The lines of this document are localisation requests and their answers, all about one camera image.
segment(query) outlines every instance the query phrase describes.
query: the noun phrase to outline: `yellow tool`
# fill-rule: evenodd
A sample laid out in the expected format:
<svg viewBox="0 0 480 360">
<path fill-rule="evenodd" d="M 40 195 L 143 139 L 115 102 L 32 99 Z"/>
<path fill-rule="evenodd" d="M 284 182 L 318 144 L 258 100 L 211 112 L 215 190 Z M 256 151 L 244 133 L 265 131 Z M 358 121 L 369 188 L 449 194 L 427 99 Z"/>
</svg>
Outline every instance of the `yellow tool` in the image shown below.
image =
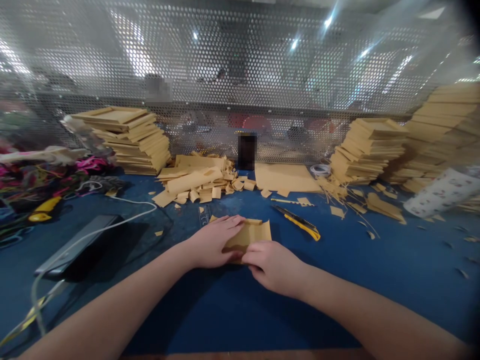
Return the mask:
<svg viewBox="0 0 480 360">
<path fill-rule="evenodd" d="M 45 301 L 45 296 L 42 297 L 41 299 L 38 299 L 38 302 L 37 302 L 38 306 L 41 307 L 44 301 Z M 0 348 L 6 343 L 8 343 L 10 340 L 14 339 L 18 334 L 20 334 L 26 328 L 28 328 L 35 321 L 36 318 L 37 316 L 35 315 L 35 308 L 32 307 L 28 312 L 28 314 L 26 315 L 25 320 L 20 325 L 18 325 L 15 329 L 10 331 L 10 333 L 7 336 L 5 336 L 5 338 L 2 341 L 0 341 Z"/>
<path fill-rule="evenodd" d="M 278 205 L 273 205 L 273 207 L 279 212 L 281 212 L 283 216 L 285 216 L 288 220 L 297 225 L 300 229 L 303 229 L 307 233 L 309 233 L 311 237 L 315 239 L 315 241 L 320 240 L 320 233 L 315 225 L 309 223 L 308 221 L 302 219 L 300 216 L 295 215 L 287 209 L 284 209 L 283 207 L 280 207 Z"/>
<path fill-rule="evenodd" d="M 31 215 L 28 217 L 28 220 L 30 220 L 33 223 L 39 223 L 39 222 L 50 220 L 52 217 L 47 214 L 54 209 L 55 205 L 57 205 L 61 199 L 62 199 L 61 196 L 52 197 L 51 199 L 48 199 L 42 205 L 37 207 L 34 212 L 31 213 Z"/>
</svg>

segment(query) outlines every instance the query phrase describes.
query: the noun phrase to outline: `perforated metal screen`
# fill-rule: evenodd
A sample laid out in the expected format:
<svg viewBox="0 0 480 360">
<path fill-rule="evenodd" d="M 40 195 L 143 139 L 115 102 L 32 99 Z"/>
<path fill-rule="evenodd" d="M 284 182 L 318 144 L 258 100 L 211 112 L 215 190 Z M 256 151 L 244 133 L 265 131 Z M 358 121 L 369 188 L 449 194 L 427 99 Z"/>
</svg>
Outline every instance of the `perforated metal screen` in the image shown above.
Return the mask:
<svg viewBox="0 0 480 360">
<path fill-rule="evenodd" d="M 454 13 L 416 7 L 4 0 L 0 97 L 30 109 L 26 134 L 58 145 L 82 146 L 64 114 L 134 106 L 159 115 L 173 153 L 235 157 L 238 132 L 256 131 L 260 160 L 316 163 L 351 120 L 406 121 L 437 84 L 478 74 Z"/>
</svg>

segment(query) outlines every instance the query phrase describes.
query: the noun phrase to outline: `blue mat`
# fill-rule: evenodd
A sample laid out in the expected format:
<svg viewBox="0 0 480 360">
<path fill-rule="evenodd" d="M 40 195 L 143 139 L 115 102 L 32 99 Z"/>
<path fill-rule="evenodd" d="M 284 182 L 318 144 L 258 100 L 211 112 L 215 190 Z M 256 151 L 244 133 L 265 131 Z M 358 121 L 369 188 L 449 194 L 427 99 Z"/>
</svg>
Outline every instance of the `blue mat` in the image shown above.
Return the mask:
<svg viewBox="0 0 480 360">
<path fill-rule="evenodd" d="M 150 201 L 152 196 L 148 192 L 163 189 L 152 177 L 123 178 L 133 183 L 121 195 L 125 199 Z M 467 235 L 455 227 L 463 226 L 472 235 L 479 236 L 478 217 L 452 212 L 443 216 L 446 222 L 436 220 L 430 223 L 407 214 L 408 224 L 401 225 L 381 214 L 369 212 L 365 218 L 381 236 L 371 240 L 367 229 L 358 223 L 362 219 L 352 210 L 341 220 L 331 215 L 330 205 L 320 194 L 291 193 L 288 199 L 295 201 L 301 197 L 307 197 L 317 206 L 281 206 L 315 224 L 321 234 L 319 242 L 274 210 L 271 207 L 273 202 L 263 198 L 259 191 L 236 192 L 220 200 L 214 199 L 207 206 L 217 217 L 240 214 L 264 221 L 270 219 L 272 238 L 307 263 L 382 294 L 462 340 L 474 341 L 471 325 L 478 314 L 480 266 L 466 257 L 478 258 L 480 244 L 464 241 Z M 33 271 L 71 236 L 98 214 L 119 214 L 128 218 L 147 210 L 146 205 L 128 204 L 101 195 L 74 199 L 62 206 L 63 214 L 56 222 L 36 226 L 25 241 L 0 251 L 2 337 L 25 317 L 31 307 Z M 200 228 L 198 211 L 198 203 L 189 202 L 181 209 L 175 209 L 171 204 L 132 222 L 130 236 L 112 247 L 86 281 L 71 285 L 44 309 L 48 325 L 59 324 L 106 289 L 195 233 Z M 164 230 L 163 236 L 156 237 L 154 232 L 160 230 Z M 450 242 L 454 248 L 443 241 Z M 465 271 L 469 279 L 465 279 L 456 268 Z M 42 281 L 39 293 L 48 291 L 52 285 L 50 281 Z M 18 355 L 38 336 L 37 327 L 33 325 L 0 349 L 0 355 Z M 229 265 L 221 269 L 197 269 L 186 274 L 153 310 L 125 353 L 359 346 L 329 317 L 296 300 L 265 290 L 246 267 Z"/>
</svg>

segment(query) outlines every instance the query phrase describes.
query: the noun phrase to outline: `yellow utility knife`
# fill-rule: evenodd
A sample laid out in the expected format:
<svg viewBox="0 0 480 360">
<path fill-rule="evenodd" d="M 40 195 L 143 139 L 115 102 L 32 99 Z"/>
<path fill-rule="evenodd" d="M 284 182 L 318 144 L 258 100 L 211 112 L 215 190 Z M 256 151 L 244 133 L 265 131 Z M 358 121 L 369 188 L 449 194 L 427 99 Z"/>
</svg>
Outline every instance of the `yellow utility knife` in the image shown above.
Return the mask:
<svg viewBox="0 0 480 360">
<path fill-rule="evenodd" d="M 312 225 L 308 221 L 302 219 L 300 216 L 295 215 L 294 213 L 288 211 L 287 209 L 284 209 L 283 207 L 280 207 L 278 205 L 272 206 L 279 212 L 281 212 L 283 216 L 285 216 L 288 220 L 297 225 L 300 229 L 303 229 L 307 233 L 309 233 L 311 237 L 315 239 L 315 241 L 320 240 L 320 233 L 315 227 L 315 225 Z"/>
</svg>

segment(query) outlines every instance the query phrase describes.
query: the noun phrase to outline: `person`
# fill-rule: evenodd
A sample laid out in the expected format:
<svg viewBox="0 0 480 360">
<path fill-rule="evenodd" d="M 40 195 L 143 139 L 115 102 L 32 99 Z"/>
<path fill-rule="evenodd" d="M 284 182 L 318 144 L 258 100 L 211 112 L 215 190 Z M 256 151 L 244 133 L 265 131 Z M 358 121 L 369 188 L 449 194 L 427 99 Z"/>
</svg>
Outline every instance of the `person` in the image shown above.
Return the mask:
<svg viewBox="0 0 480 360">
<path fill-rule="evenodd" d="M 113 286 L 27 349 L 21 360 L 118 359 L 159 300 L 193 268 L 241 258 L 265 288 L 327 314 L 376 359 L 462 359 L 469 347 L 413 311 L 307 265 L 275 241 L 223 253 L 245 218 L 224 216 Z"/>
</svg>

